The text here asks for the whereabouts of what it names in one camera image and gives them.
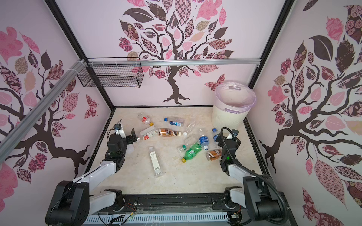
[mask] black frame edge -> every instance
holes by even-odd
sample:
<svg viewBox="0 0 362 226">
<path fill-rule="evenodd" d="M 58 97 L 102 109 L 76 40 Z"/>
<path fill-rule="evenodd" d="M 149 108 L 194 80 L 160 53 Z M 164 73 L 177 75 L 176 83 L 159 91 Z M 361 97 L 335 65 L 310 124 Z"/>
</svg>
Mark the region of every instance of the black frame edge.
<svg viewBox="0 0 362 226">
<path fill-rule="evenodd" d="M 54 18 L 56 19 L 59 26 L 63 30 L 65 36 L 69 40 L 70 44 L 72 45 L 72 47 L 73 47 L 74 51 L 76 52 L 76 54 L 78 55 L 78 57 L 80 59 L 84 59 L 85 62 L 88 64 L 89 61 L 88 61 L 84 51 L 80 47 L 80 44 L 79 44 L 78 40 L 74 36 L 74 34 L 72 32 L 72 29 L 69 27 L 68 22 L 64 18 L 63 14 L 62 14 L 61 10 L 59 9 L 59 7 L 58 7 L 57 3 L 55 2 L 55 0 L 44 0 L 44 1 L 48 5 L 48 8 L 52 12 Z M 108 96 L 106 90 L 104 89 L 104 87 L 101 86 L 101 82 L 99 81 L 98 77 L 95 75 L 95 72 L 93 71 L 92 73 L 89 73 L 89 74 L 90 74 L 91 78 L 93 79 L 95 85 L 97 86 L 99 92 L 101 93 L 104 101 L 107 103 L 108 107 L 110 109 L 113 109 L 114 105 L 112 104 L 112 101 L 109 98 L 109 96 Z"/>
<path fill-rule="evenodd" d="M 111 123 L 111 120 L 112 120 L 112 118 L 113 118 L 113 115 L 114 115 L 114 113 L 115 113 L 115 110 L 116 110 L 116 108 L 113 108 L 113 109 L 111 110 L 111 113 L 109 114 L 109 118 L 108 118 L 108 120 L 107 120 L 107 122 L 106 122 L 106 125 L 105 125 L 104 128 L 103 128 L 103 131 L 102 131 L 102 133 L 101 133 L 101 137 L 99 138 L 99 140 L 98 140 L 98 142 L 97 142 L 97 145 L 96 145 L 96 147 L 94 148 L 94 151 L 93 151 L 92 156 L 90 157 L 90 159 L 89 159 L 89 161 L 88 161 L 88 165 L 87 165 L 87 168 L 85 169 L 85 172 L 84 172 L 84 173 L 89 172 L 89 170 L 90 170 L 91 167 L 92 167 L 92 164 L 93 164 L 93 162 L 94 162 L 94 159 L 96 158 L 96 155 L 97 155 L 97 153 L 98 153 L 99 147 L 101 146 L 101 143 L 102 143 L 102 141 L 103 141 L 103 139 L 104 139 L 104 136 L 105 136 L 106 133 L 107 133 L 107 129 L 108 129 L 108 127 L 109 127 L 109 124 Z"/>
<path fill-rule="evenodd" d="M 290 9 L 293 6 L 294 0 L 286 0 L 284 2 L 284 5 L 282 7 L 282 10 L 279 14 L 279 17 L 277 19 L 277 22 L 275 23 L 275 26 L 270 34 L 270 37 L 268 39 L 268 42 L 266 43 L 265 49 L 261 55 L 261 61 L 259 66 L 256 68 L 256 70 L 254 71 L 254 74 L 250 80 L 249 83 L 249 88 L 253 89 L 255 86 L 256 81 L 259 78 L 259 75 L 261 73 L 261 70 L 263 69 L 266 60 L 272 50 L 272 47 L 274 46 L 274 43 L 276 41 L 276 39 L 278 38 L 278 35 L 280 33 L 280 30 L 282 29 L 285 20 L 287 19 L 287 16 L 289 15 Z"/>
</svg>

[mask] patterned leaf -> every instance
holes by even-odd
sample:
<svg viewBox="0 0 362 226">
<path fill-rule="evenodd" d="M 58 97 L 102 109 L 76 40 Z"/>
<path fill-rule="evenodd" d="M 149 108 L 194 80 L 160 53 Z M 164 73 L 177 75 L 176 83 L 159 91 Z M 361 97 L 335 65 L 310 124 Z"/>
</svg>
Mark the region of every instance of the patterned leaf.
<svg viewBox="0 0 362 226">
<path fill-rule="evenodd" d="M 177 23 L 178 23 L 178 19 L 176 17 L 176 14 L 175 14 L 175 11 L 173 12 L 171 18 L 170 18 L 170 29 L 174 29 L 176 26 L 177 26 Z"/>
<path fill-rule="evenodd" d="M 338 106 L 342 103 L 342 101 L 344 100 L 344 94 L 346 92 L 339 92 L 339 93 L 336 93 L 334 95 L 332 95 L 330 98 L 329 98 L 329 102 L 333 105 L 333 106 Z"/>
<path fill-rule="evenodd" d="M 196 30 L 203 31 L 209 23 L 210 23 L 210 21 L 206 21 L 206 20 L 199 22 L 196 25 Z"/>
<path fill-rule="evenodd" d="M 306 4 L 306 6 L 304 6 L 303 11 L 307 11 L 308 9 L 312 8 L 314 6 L 314 4 L 317 3 L 318 0 L 309 0 Z"/>
<path fill-rule="evenodd" d="M 320 125 L 322 124 L 322 122 L 324 122 L 324 120 L 317 120 L 317 119 L 315 119 L 315 120 L 311 121 L 311 124 L 309 125 L 309 128 L 310 128 L 310 129 L 315 129 L 315 128 L 317 128 L 318 126 L 320 126 Z"/>
<path fill-rule="evenodd" d="M 295 97 L 298 98 L 302 94 L 304 89 L 303 69 L 300 71 L 299 75 L 295 79 L 294 88 L 295 88 Z"/>
<path fill-rule="evenodd" d="M 56 128 L 51 128 L 51 133 L 53 134 L 53 136 L 55 137 L 62 137 L 59 133 L 59 131 Z"/>
<path fill-rule="evenodd" d="M 293 67 L 295 69 L 295 71 L 299 70 L 299 68 L 301 68 L 302 64 L 304 63 L 304 60 L 306 59 L 307 56 L 307 49 L 304 46 L 304 42 L 299 46 L 299 48 L 297 49 L 295 55 L 294 55 L 294 60 L 293 60 Z"/>
<path fill-rule="evenodd" d="M 339 161 L 343 162 L 346 165 L 354 166 L 358 164 L 360 161 L 362 161 L 362 156 L 355 154 L 354 155 L 348 154 L 340 158 Z"/>
<path fill-rule="evenodd" d="M 301 139 L 296 145 L 296 154 L 298 155 L 306 147 L 306 141 Z"/>
<path fill-rule="evenodd" d="M 155 24 L 152 25 L 152 27 L 154 27 L 157 31 L 163 31 L 166 28 L 166 26 L 163 24 Z"/>
<path fill-rule="evenodd" d="M 343 114 L 350 117 L 362 116 L 362 101 L 356 101 L 344 110 Z"/>
<path fill-rule="evenodd" d="M 331 69 L 322 66 L 322 78 L 324 80 L 332 80 L 336 77 Z"/>
<path fill-rule="evenodd" d="M 9 69 L 4 67 L 0 63 L 0 73 L 3 76 L 4 81 L 6 82 L 6 84 L 12 90 L 14 90 L 18 94 L 20 94 L 20 92 L 21 92 L 21 82 L 20 82 L 19 78 L 14 74 L 14 72 L 10 71 Z"/>
<path fill-rule="evenodd" d="M 232 42 L 232 39 L 229 39 L 228 41 L 225 41 L 225 39 L 221 40 L 221 39 L 217 39 L 214 40 L 212 42 L 208 42 L 208 44 L 218 50 L 218 49 L 225 49 L 227 44 L 230 44 Z"/>
<path fill-rule="evenodd" d="M 319 101 L 321 95 L 322 95 L 322 91 L 321 91 L 320 87 L 318 87 L 311 93 L 311 99 L 314 101 Z"/>
<path fill-rule="evenodd" d="M 140 23 L 146 23 L 146 22 L 150 22 L 151 20 L 153 20 L 153 17 L 151 16 L 151 14 L 149 14 L 146 10 L 141 9 L 141 8 L 131 8 L 129 10 L 127 10 L 124 15 L 130 15 L 133 19 L 135 19 L 136 21 L 140 22 Z"/>
<path fill-rule="evenodd" d="M 346 205 L 342 180 L 333 168 L 327 163 L 317 160 L 314 166 L 314 171 L 323 187 Z"/>
<path fill-rule="evenodd" d="M 34 53 L 30 49 L 29 49 L 29 51 L 30 51 L 30 53 L 28 56 L 28 61 L 33 67 L 38 69 L 39 68 L 38 60 L 36 59 Z"/>
<path fill-rule="evenodd" d="M 146 47 L 146 49 L 148 49 L 151 52 L 154 52 L 156 54 L 158 53 L 156 46 L 152 42 L 150 42 L 147 39 L 144 39 L 143 37 L 141 37 L 141 38 L 142 38 L 142 42 L 143 42 L 144 46 Z"/>
<path fill-rule="evenodd" d="M 52 126 L 54 126 L 54 128 L 56 128 L 57 130 L 66 129 L 66 127 L 63 126 L 63 125 L 62 125 L 61 123 L 59 123 L 59 122 L 54 122 Z"/>
<path fill-rule="evenodd" d="M 28 71 L 28 63 L 25 60 L 25 56 L 17 59 L 14 67 L 18 74 L 25 74 Z"/>
<path fill-rule="evenodd" d="M 322 60 L 331 61 L 333 56 L 333 45 L 329 38 L 322 35 L 316 35 L 310 39 L 314 41 L 314 54 L 316 57 Z"/>
<path fill-rule="evenodd" d="M 352 168 L 349 168 L 347 166 L 335 166 L 334 168 L 342 176 L 353 180 L 362 180 L 362 176 Z"/>
<path fill-rule="evenodd" d="M 29 171 L 18 168 L 16 170 L 16 175 L 20 180 L 27 181 L 31 184 L 31 173 Z"/>
<path fill-rule="evenodd" d="M 314 72 L 314 70 L 310 67 L 307 67 L 307 79 L 309 80 L 314 80 L 317 78 L 316 73 Z"/>
<path fill-rule="evenodd" d="M 281 106 L 282 106 L 282 104 L 281 104 L 281 103 L 279 103 L 279 104 L 275 105 L 275 106 L 274 106 L 274 108 L 273 108 L 273 110 L 271 110 L 271 111 L 276 112 L 276 111 L 278 111 L 278 110 L 279 110 L 279 108 L 280 108 Z"/>
<path fill-rule="evenodd" d="M 172 6 L 172 0 L 162 0 L 163 6 L 165 7 L 167 13 Z"/>
<path fill-rule="evenodd" d="M 332 145 L 325 145 L 322 147 L 322 150 L 331 155 L 343 155 Z"/>
<path fill-rule="evenodd" d="M 310 158 L 306 161 L 306 170 L 308 172 L 308 175 L 312 174 L 313 163 L 312 163 L 312 160 Z"/>
<path fill-rule="evenodd" d="M 198 65 L 197 69 L 199 69 L 200 72 L 202 73 L 209 73 L 212 72 L 216 69 L 218 69 L 219 67 L 217 67 L 216 65 L 212 64 L 212 65 Z"/>
<path fill-rule="evenodd" d="M 46 149 L 46 144 L 44 142 L 36 142 L 35 143 L 35 146 L 37 147 L 37 149 L 41 152 L 45 152 L 45 153 L 48 153 L 47 149 Z"/>
<path fill-rule="evenodd" d="M 185 38 L 191 37 L 192 32 L 194 31 L 194 21 L 191 19 L 185 28 Z"/>
<path fill-rule="evenodd" d="M 342 78 L 342 80 L 339 81 L 336 86 L 342 89 L 349 89 L 357 85 L 361 80 L 361 78 L 362 78 L 362 70 L 359 70 Z"/>
<path fill-rule="evenodd" d="M 347 39 L 340 42 L 340 45 L 337 48 L 337 57 L 335 60 L 336 66 L 341 73 L 343 73 L 352 64 L 354 54 L 353 45 L 349 43 Z"/>
<path fill-rule="evenodd" d="M 215 30 L 215 27 L 216 27 L 216 24 L 218 23 L 218 19 L 215 21 L 215 22 L 212 22 L 210 25 L 209 25 L 209 34 L 211 34 L 214 30 Z"/>
</svg>

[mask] black wire basket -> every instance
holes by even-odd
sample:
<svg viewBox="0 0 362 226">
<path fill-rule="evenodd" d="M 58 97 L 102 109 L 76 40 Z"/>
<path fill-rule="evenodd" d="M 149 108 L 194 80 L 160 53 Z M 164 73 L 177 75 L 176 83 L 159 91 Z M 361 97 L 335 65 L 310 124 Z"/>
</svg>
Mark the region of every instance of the black wire basket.
<svg viewBox="0 0 362 226">
<path fill-rule="evenodd" d="M 143 71 L 139 57 L 112 57 L 119 61 L 93 61 L 78 73 L 78 78 L 84 87 L 95 87 L 97 79 L 103 87 L 141 87 Z"/>
</svg>

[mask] bottle label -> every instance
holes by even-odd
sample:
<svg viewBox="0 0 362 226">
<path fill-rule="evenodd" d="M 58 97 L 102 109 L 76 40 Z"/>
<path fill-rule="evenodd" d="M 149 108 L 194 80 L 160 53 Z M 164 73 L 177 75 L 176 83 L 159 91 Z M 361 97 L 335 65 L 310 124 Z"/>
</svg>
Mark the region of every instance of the bottle label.
<svg viewBox="0 0 362 226">
<path fill-rule="evenodd" d="M 200 143 L 205 143 L 205 142 L 209 142 L 209 139 L 207 136 L 203 136 L 203 137 L 200 137 Z"/>
</svg>

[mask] trash bin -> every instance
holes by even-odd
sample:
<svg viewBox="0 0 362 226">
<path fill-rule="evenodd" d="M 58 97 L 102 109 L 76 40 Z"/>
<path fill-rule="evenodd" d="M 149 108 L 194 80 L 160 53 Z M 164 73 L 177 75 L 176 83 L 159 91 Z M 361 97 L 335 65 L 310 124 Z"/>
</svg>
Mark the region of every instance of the trash bin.
<svg viewBox="0 0 362 226">
<path fill-rule="evenodd" d="M 222 127 L 237 129 L 256 103 L 254 91 L 238 81 L 218 85 L 215 96 L 212 124 L 218 130 Z"/>
</svg>

